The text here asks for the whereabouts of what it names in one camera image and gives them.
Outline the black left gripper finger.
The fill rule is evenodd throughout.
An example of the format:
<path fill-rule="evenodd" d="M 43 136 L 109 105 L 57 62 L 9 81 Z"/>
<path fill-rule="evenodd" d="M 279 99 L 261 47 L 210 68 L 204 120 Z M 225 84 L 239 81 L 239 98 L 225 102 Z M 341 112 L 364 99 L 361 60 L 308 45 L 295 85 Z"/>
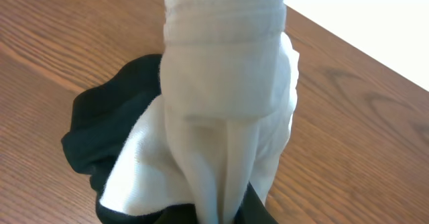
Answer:
<path fill-rule="evenodd" d="M 251 183 L 247 185 L 243 202 L 235 215 L 234 224 L 278 224 L 264 207 Z"/>

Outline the white robot print t-shirt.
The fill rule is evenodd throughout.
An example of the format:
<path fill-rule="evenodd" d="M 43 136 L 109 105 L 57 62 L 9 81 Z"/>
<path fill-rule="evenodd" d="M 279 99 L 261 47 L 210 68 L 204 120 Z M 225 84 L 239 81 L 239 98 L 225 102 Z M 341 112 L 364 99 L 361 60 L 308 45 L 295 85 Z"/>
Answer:
<path fill-rule="evenodd" d="M 100 203 L 131 216 L 191 203 L 231 223 L 264 201 L 296 108 L 284 0 L 164 0 L 161 93 L 133 126 Z"/>

